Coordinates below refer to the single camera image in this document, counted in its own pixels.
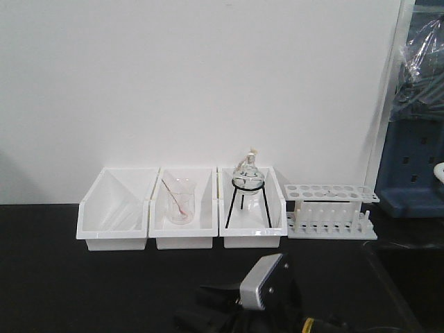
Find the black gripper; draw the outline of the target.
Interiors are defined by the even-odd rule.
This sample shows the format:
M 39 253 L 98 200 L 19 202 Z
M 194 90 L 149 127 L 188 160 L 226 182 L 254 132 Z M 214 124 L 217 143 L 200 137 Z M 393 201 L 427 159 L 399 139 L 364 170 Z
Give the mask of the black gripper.
M 244 309 L 239 283 L 201 285 L 196 303 L 202 309 L 178 309 L 173 322 L 181 332 L 301 332 L 309 316 L 302 311 L 300 291 L 291 281 L 289 300 L 264 311 Z

